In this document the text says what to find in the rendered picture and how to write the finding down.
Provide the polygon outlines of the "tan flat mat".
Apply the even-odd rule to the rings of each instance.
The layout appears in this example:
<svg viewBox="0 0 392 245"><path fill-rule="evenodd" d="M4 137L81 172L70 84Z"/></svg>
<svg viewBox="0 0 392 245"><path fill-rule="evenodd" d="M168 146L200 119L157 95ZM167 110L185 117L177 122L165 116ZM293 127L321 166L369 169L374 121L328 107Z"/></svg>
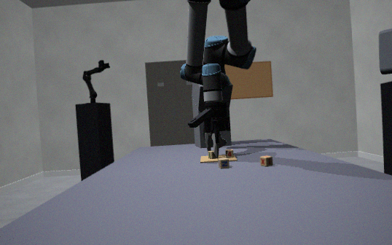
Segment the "tan flat mat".
<svg viewBox="0 0 392 245"><path fill-rule="evenodd" d="M218 157L218 158L215 158L215 159L210 159L210 158L208 158L208 156L201 156L200 162L201 162L201 163L213 163L213 162L218 162L218 159L219 159L219 158L226 158L226 155L219 155L219 157ZM234 156L234 157L229 157L228 159L229 159L229 161L237 161L237 159L236 159L235 156Z"/></svg>

